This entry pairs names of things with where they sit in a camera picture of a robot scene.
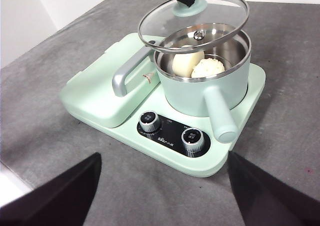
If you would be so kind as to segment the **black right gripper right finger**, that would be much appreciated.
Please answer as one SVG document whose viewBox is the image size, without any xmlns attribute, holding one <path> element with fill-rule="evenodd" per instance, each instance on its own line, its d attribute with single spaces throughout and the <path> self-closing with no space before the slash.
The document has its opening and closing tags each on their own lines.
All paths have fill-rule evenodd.
<svg viewBox="0 0 320 226">
<path fill-rule="evenodd" d="M 246 225 L 319 225 L 318 200 L 233 151 L 228 153 L 228 175 Z"/>
</svg>

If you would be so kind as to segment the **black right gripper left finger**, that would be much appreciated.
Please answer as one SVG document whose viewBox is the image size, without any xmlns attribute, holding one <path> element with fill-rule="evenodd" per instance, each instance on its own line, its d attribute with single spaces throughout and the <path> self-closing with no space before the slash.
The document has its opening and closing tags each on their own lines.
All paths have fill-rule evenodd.
<svg viewBox="0 0 320 226">
<path fill-rule="evenodd" d="M 95 197 L 102 157 L 94 153 L 0 209 L 1 225 L 83 225 Z"/>
</svg>

